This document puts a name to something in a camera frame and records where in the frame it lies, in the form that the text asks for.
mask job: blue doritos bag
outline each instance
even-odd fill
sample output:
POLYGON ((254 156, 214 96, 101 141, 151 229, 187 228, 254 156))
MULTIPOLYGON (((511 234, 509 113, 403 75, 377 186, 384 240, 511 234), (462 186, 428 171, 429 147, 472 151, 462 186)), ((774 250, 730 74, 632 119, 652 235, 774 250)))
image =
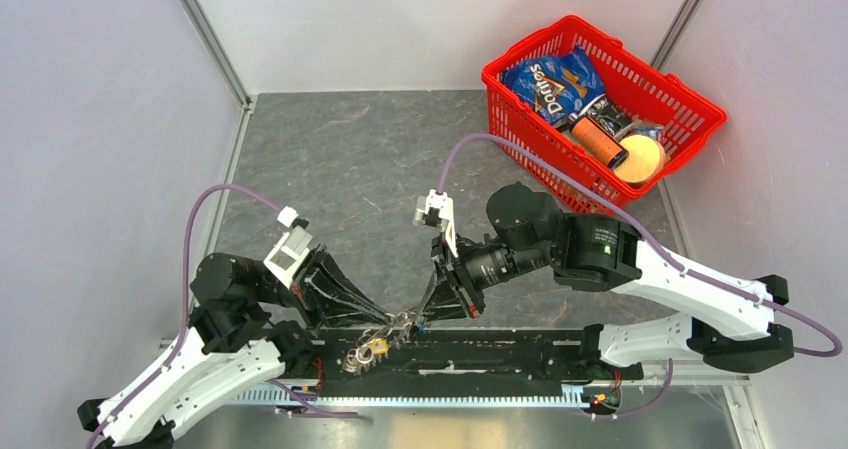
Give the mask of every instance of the blue doritos bag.
POLYGON ((571 113, 604 94, 604 83, 580 48, 564 56, 528 59, 503 72, 503 84, 530 104, 548 124, 558 127, 571 113))

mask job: yellow tag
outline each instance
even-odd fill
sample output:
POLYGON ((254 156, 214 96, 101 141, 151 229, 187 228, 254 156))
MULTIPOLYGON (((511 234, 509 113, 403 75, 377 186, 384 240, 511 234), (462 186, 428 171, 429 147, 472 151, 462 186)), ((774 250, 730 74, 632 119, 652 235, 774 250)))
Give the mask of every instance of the yellow tag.
POLYGON ((385 339, 376 339, 368 343, 374 354, 380 355, 389 352, 389 343, 385 339))

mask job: gray floor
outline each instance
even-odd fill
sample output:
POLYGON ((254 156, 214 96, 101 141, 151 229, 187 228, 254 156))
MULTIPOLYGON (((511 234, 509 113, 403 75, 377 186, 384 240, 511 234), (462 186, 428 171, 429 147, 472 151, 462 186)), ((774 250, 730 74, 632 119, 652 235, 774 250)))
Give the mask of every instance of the gray floor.
MULTIPOLYGON (((482 91, 262 95, 234 182, 300 211, 348 278, 396 311, 420 300, 433 270, 433 230, 412 225, 416 198, 435 187, 460 138, 486 129, 482 91)), ((458 232, 475 240, 492 232, 486 201, 515 181, 543 190, 495 145, 467 146, 447 186, 458 232)), ((657 191, 628 210, 674 246, 657 191)), ((217 250, 262 259, 279 233, 264 206, 231 195, 217 250)), ((671 313, 637 298, 574 292, 556 285, 546 269, 487 290, 486 304, 481 319, 450 325, 583 327, 671 313)))
MULTIPOLYGON (((420 299, 432 265, 430 228, 412 225, 415 200, 435 187, 442 162, 462 136, 486 130, 482 92, 388 92, 260 96, 235 182, 310 220, 347 276, 387 310, 420 299)), ((516 180, 542 187, 500 149, 470 146, 451 173, 458 231, 491 231, 489 195, 516 180)), ((656 192, 628 207, 665 245, 673 238, 656 192)), ((231 195, 218 251, 261 259, 280 235, 264 206, 231 195)), ((450 325, 582 327, 631 323, 671 311, 616 295, 573 292, 549 270, 486 292, 477 321, 450 325)), ((656 386, 625 388, 624 408, 646 403, 656 386)), ((367 408, 356 420, 289 420, 267 408, 224 407, 180 439, 179 448, 735 448, 721 388, 676 386, 656 409, 592 423, 564 409, 367 408)))

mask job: white panel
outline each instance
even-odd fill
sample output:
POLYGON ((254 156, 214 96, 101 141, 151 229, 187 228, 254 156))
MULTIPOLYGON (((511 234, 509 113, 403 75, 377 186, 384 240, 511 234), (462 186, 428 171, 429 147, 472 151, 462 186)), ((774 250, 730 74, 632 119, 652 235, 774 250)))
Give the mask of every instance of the white panel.
MULTIPOLYGON (((666 69, 729 124, 671 178, 693 256, 789 279, 791 306, 848 337, 848 0, 705 0, 666 69)), ((779 322, 788 318, 778 315, 779 322)), ((828 343, 793 323, 797 344, 828 343)), ((845 447, 848 358, 755 376, 771 447, 845 447)))
POLYGON ((0 447, 79 449, 176 334, 239 108, 178 0, 0 0, 0 60, 0 447))
POLYGON ((482 87, 483 66, 568 14, 650 60, 683 0, 200 0, 251 92, 482 87))

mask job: plastic basket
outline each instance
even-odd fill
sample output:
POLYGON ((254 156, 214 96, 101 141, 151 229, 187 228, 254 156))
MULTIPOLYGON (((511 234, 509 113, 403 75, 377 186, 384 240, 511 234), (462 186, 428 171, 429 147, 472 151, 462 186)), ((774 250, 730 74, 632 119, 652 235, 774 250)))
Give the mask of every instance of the plastic basket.
MULTIPOLYGON (((621 41, 577 16, 567 16, 512 46, 483 68, 483 83, 488 92, 491 134, 528 149, 620 207, 642 197, 660 179, 683 167, 727 120, 721 108, 686 87, 680 79, 672 74, 660 74, 624 50, 621 41), (529 104, 520 101, 501 83, 501 73, 519 62, 564 55, 578 45, 591 58, 613 102, 630 116, 666 126, 660 142, 670 160, 659 174, 639 187, 618 179, 612 170, 548 125, 529 104)), ((503 149, 573 211, 609 212, 516 151, 503 149)))

